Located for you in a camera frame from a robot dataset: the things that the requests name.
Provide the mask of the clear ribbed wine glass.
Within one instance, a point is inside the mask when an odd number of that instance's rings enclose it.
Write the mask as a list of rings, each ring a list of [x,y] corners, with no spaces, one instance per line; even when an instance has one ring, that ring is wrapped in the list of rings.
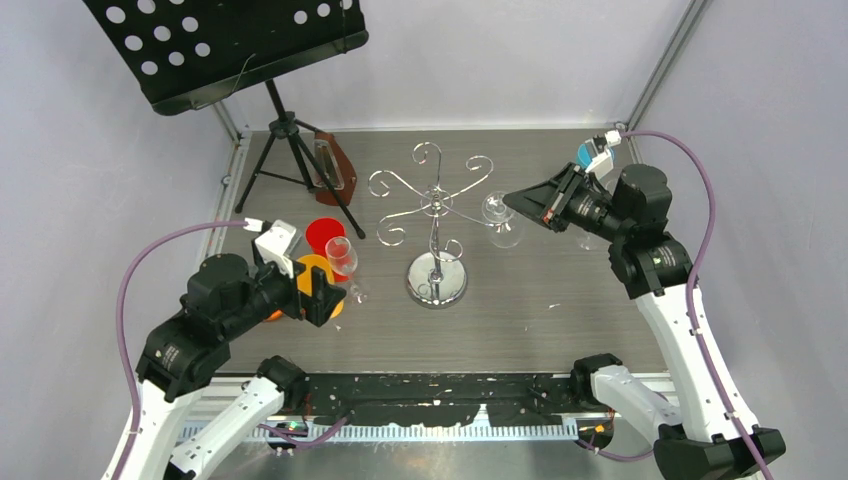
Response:
[[[503,191],[493,191],[483,200],[481,213],[488,224],[489,241],[496,247],[510,249],[523,239],[525,228],[522,217],[504,202]]]

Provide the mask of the red wine glass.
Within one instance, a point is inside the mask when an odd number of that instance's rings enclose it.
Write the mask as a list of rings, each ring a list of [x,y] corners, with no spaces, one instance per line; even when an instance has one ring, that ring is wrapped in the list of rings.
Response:
[[[335,236],[345,236],[346,230],[344,225],[337,219],[331,217],[322,217],[311,222],[305,231],[307,243],[315,254],[324,256],[325,244]],[[339,283],[345,283],[346,278],[335,273],[335,279]]]

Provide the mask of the yellow wine glass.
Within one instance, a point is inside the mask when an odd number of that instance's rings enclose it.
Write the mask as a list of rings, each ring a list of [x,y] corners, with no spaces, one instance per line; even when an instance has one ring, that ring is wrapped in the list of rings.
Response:
[[[314,267],[319,268],[325,273],[330,285],[336,284],[335,273],[333,272],[329,261],[324,256],[318,254],[307,254],[299,257],[297,261],[305,267],[305,271],[297,277],[298,289],[302,293],[309,296],[313,293],[312,269]]]

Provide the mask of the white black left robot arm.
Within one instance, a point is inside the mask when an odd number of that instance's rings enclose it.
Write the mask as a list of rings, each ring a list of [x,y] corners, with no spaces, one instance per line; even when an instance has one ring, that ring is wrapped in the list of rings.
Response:
[[[236,254],[207,258],[187,282],[180,310],[147,337],[134,378],[141,394],[104,474],[107,479],[206,479],[269,416],[298,412],[306,373],[279,355],[263,360],[247,388],[182,446],[192,407],[231,357],[230,344],[279,312],[317,327],[345,298],[324,271],[310,270],[312,292],[273,262],[250,274]]]

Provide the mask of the blue wine glass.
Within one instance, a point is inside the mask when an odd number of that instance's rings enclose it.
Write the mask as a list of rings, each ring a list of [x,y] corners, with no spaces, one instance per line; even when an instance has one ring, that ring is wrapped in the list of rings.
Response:
[[[583,169],[588,170],[594,158],[597,156],[594,143],[589,140],[578,147],[575,162]]]

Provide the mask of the chrome wine glass rack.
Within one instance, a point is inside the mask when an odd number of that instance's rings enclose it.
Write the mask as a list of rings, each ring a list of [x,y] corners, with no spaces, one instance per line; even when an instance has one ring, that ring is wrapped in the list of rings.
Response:
[[[442,187],[441,148],[434,142],[417,144],[410,154],[412,161],[423,165],[433,159],[436,162],[436,179],[426,189],[419,190],[402,176],[392,170],[382,169],[373,172],[368,178],[368,192],[377,198],[390,195],[391,188],[384,181],[391,177],[419,199],[419,205],[411,210],[400,211],[383,216],[377,223],[378,241],[386,247],[399,247],[406,240],[406,230],[396,222],[410,215],[422,214],[430,220],[427,250],[415,257],[406,270],[405,288],[409,297],[418,305],[429,309],[444,309],[459,302],[468,287],[469,275],[462,263],[464,247],[454,238],[440,239],[441,219],[455,215],[464,220],[486,228],[494,227],[494,222],[465,215],[453,208],[454,201],[461,195],[487,180],[494,171],[492,159],[484,155],[474,155],[465,162],[470,172],[480,171],[482,176],[476,181],[450,192]]]

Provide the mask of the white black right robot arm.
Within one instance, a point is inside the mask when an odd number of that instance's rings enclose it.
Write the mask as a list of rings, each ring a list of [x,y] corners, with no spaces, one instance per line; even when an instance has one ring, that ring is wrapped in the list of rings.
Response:
[[[608,242],[611,270],[647,321],[677,395],[665,399],[605,353],[574,363],[574,403],[622,416],[650,443],[666,479],[743,479],[763,473],[786,444],[778,430],[760,424],[734,386],[693,262],[666,229],[671,201],[666,175],[639,164],[623,169],[613,191],[569,164],[504,196],[507,207],[547,230],[575,226]]]

